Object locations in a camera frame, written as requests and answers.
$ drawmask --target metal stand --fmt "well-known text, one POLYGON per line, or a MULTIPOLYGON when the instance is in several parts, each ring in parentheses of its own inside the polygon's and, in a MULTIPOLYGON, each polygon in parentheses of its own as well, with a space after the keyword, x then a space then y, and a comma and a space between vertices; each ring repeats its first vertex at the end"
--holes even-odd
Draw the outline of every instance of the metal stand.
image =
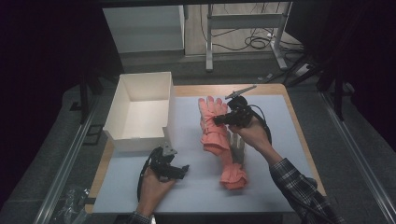
POLYGON ((288 2, 282 14, 214 16, 212 15, 212 5, 207 5, 206 71, 213 71, 212 30, 250 28, 278 28, 275 41, 271 42, 271 49, 275 54, 280 69, 288 69, 285 60, 280 54, 279 43, 285 30, 290 6, 291 2, 288 2))

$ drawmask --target metal frame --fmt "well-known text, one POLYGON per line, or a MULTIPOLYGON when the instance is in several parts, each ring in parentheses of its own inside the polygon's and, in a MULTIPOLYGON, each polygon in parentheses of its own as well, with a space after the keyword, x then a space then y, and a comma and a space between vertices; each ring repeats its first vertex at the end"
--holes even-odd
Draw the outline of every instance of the metal frame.
POLYGON ((212 15, 212 5, 207 5, 207 40, 206 40, 206 71, 213 71, 212 30, 217 29, 249 29, 249 28, 278 28, 275 41, 271 42, 271 49, 281 70, 288 69, 283 59, 279 43, 285 30, 289 16, 291 2, 286 4, 281 14, 259 15, 212 15))
POLYGON ((332 99, 330 99, 330 97, 323 92, 320 92, 319 95, 324 101, 327 111, 329 112, 332 121, 337 128, 337 131, 343 137, 352 159, 361 172, 361 176, 366 182, 368 188, 373 193, 373 196, 385 218, 387 219, 387 222, 389 224, 396 223, 396 208, 392 202, 392 199, 389 197, 387 191, 378 178, 376 178, 375 173, 373 172, 368 161, 365 159, 363 153, 361 152, 360 146, 353 138, 352 133, 350 133, 347 125, 341 119, 339 119, 338 115, 332 110, 332 99))
POLYGON ((35 224, 46 224, 50 222, 53 210, 55 209, 56 203, 61 196, 67 177, 69 177, 76 157, 84 141, 85 135, 87 134, 87 131, 90 127, 98 102, 99 96, 94 95, 92 97, 91 110, 87 117, 87 120, 85 121, 85 123, 79 126, 78 133, 76 134, 72 145, 64 156, 64 161, 62 162, 58 173, 56 174, 51 186, 49 187, 49 192, 47 193, 44 202, 41 204, 41 207, 38 210, 37 216, 35 217, 34 221, 35 224))

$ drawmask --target white paper sheet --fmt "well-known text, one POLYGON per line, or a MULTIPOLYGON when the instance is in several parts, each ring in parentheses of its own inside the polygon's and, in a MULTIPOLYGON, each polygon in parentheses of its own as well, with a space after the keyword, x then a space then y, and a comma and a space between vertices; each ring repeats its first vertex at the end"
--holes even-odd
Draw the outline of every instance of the white paper sheet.
MULTIPOLYGON (((199 97, 177 97, 178 151, 172 165, 189 164, 190 170, 178 180, 156 209, 157 213, 255 213, 290 212, 288 202, 274 184, 265 159, 252 147, 246 148, 248 184, 244 189, 227 190, 219 183, 221 164, 203 151, 199 97)), ((246 96, 250 105, 259 106, 273 136, 273 146, 306 176, 312 176, 303 148, 282 95, 246 96)), ((121 153, 117 149, 107 169, 96 199, 94 213, 129 214, 136 209, 138 176, 148 153, 121 153)))

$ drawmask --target cardboard box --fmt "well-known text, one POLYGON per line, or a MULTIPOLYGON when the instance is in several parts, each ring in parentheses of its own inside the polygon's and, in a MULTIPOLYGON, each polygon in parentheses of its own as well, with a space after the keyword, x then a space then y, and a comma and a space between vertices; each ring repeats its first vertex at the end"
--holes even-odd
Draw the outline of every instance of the cardboard box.
POLYGON ((120 151, 171 147, 174 110, 170 72, 120 75, 104 132, 120 151))

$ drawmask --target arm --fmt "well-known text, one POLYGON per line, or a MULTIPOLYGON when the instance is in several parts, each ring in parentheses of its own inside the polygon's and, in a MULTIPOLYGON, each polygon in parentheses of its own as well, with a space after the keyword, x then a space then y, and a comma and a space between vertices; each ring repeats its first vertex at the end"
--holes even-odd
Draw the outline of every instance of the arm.
POLYGON ((330 204, 317 191, 316 186, 302 175, 287 159, 283 159, 271 146, 265 130, 260 122, 253 118, 249 126, 240 128, 230 126, 233 133, 238 133, 250 146, 254 147, 266 159, 269 165, 270 174, 276 186, 288 200, 290 206, 304 221, 304 223, 322 223, 323 219, 308 212, 301 204, 320 212, 328 217, 333 223, 345 223, 331 209, 330 204))
POLYGON ((128 224, 149 224, 154 209, 163 199, 165 194, 175 185, 176 180, 172 179, 162 182, 155 173, 148 168, 143 179, 140 193, 140 202, 136 210, 128 218, 128 224))

